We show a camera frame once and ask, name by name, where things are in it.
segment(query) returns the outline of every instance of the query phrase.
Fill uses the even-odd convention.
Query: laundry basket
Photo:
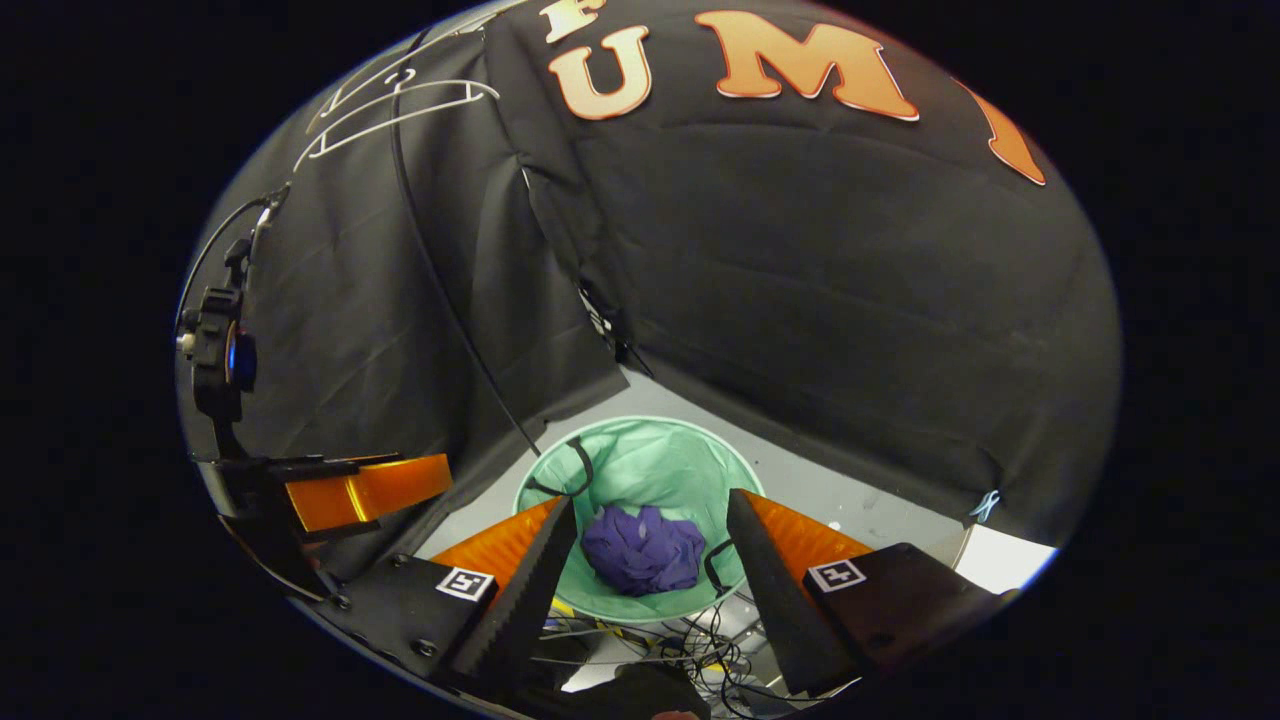
[[[728,493],[745,488],[764,495],[750,464],[714,433],[669,418],[625,416],[590,424],[570,433],[543,452],[516,493],[515,512],[553,493],[572,493],[586,483],[586,466],[577,447],[590,459],[594,479],[572,497],[577,536],[595,520],[598,509],[616,505],[631,515],[652,505],[668,520],[691,520],[707,541],[701,561],[724,541]],[[696,614],[746,579],[737,551],[730,546],[712,557],[722,584],[717,592],[699,564],[698,584],[678,591],[628,597],[602,580],[582,552],[581,542],[564,562],[556,597],[579,612],[612,623],[658,623]]]

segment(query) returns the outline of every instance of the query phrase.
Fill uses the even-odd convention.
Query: black cable
[[[716,557],[721,552],[724,552],[732,544],[733,544],[732,538],[726,539],[724,542],[717,544],[714,550],[708,552],[707,557],[703,560],[703,568],[707,570],[707,578],[712,582],[712,585],[716,588],[716,600],[719,600],[722,596],[728,593],[728,585],[721,584],[719,573],[717,573],[716,568],[712,565],[712,557]]]
[[[404,55],[401,56],[402,63],[399,69],[397,70],[398,73],[403,73],[404,69],[408,67],[404,58],[407,58],[410,54],[417,50],[419,45],[422,44],[422,40],[426,38],[429,31],[430,28],[422,28],[422,32],[417,33],[417,37],[413,38],[412,45],[410,45],[408,50],[404,51]],[[507,420],[509,420],[511,424],[517,430],[520,430],[520,434],[525,437],[525,442],[529,443],[529,447],[534,451],[534,455],[540,457],[543,454],[538,450],[538,445],[534,443],[534,438],[529,437],[529,433],[525,432],[525,428],[521,427],[518,421],[516,421],[516,416],[512,415],[511,409],[507,407],[507,401],[503,400],[502,392],[498,391],[498,383],[497,380],[493,379],[493,373],[489,372],[489,366],[485,365],[484,360],[480,357],[480,352],[476,350],[475,343],[471,341],[471,336],[467,333],[466,327],[462,324],[462,318],[458,315],[457,307],[449,299],[449,293],[445,292],[444,282],[440,279],[439,273],[436,273],[435,263],[431,260],[431,254],[426,249],[426,237],[422,233],[422,227],[417,222],[417,204],[413,202],[413,193],[410,192],[408,187],[408,170],[404,168],[404,147],[403,143],[401,142],[399,123],[394,122],[396,118],[399,117],[399,99],[401,96],[396,95],[396,97],[392,100],[392,120],[393,120],[392,160],[396,164],[396,182],[399,186],[401,199],[404,201],[404,208],[408,210],[410,227],[413,231],[413,240],[416,241],[419,252],[422,256],[422,261],[426,263],[426,269],[431,279],[434,281],[433,286],[435,287],[436,293],[439,293],[440,300],[444,301],[444,306],[449,311],[449,319],[453,322],[452,323],[453,328],[462,337],[462,343],[467,348],[467,355],[471,356],[471,360],[476,364],[476,368],[480,369],[480,373],[484,375],[485,382],[489,384],[489,389],[493,391],[494,397],[498,400],[498,405],[502,406],[503,414],[507,415]]]

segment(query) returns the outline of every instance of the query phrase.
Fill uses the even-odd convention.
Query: screw
[[[417,638],[416,641],[413,641],[412,647],[413,647],[413,652],[421,655],[422,657],[434,657],[435,656],[436,647],[435,647],[435,643],[433,643],[430,641],[425,641],[422,638]]]

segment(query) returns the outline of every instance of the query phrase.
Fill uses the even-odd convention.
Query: letter m
[[[727,97],[776,97],[782,83],[764,74],[768,61],[796,92],[814,99],[832,68],[840,73],[836,100],[850,108],[918,120],[920,113],[902,97],[881,56],[883,46],[842,27],[818,23],[799,42],[777,26],[741,10],[699,13],[694,22],[716,31],[724,51],[726,76],[716,88]]]

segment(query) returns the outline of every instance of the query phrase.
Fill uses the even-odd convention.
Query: white floor
[[[722,420],[643,374],[628,370],[623,373],[631,384],[630,388],[570,420],[550,424],[547,434],[539,441],[539,447],[550,447],[579,428],[608,418],[622,415],[675,418],[718,434],[742,454],[751,462],[765,496],[771,500],[826,523],[873,550],[909,542],[931,553],[945,553],[950,552],[946,548],[959,546],[959,538],[964,533],[964,527],[959,521],[810,462]],[[429,559],[508,518],[516,492],[532,468],[534,460],[532,451],[526,452],[480,497],[449,515],[415,555]],[[750,588],[745,587],[742,594],[751,597]],[[760,638],[755,637],[760,628],[751,628],[759,620],[753,602],[730,596],[721,612],[722,634],[733,637],[750,629],[751,643],[763,644],[759,642]],[[707,612],[703,623],[709,619],[710,612]],[[662,632],[658,625],[645,625],[645,628],[657,628]],[[564,685],[566,691],[573,692],[611,680],[616,665],[635,661],[636,655],[621,642],[604,642],[596,656],[590,660],[600,665],[585,665]],[[762,680],[769,683],[774,678],[762,678]],[[772,689],[777,692],[780,687],[772,685]]]

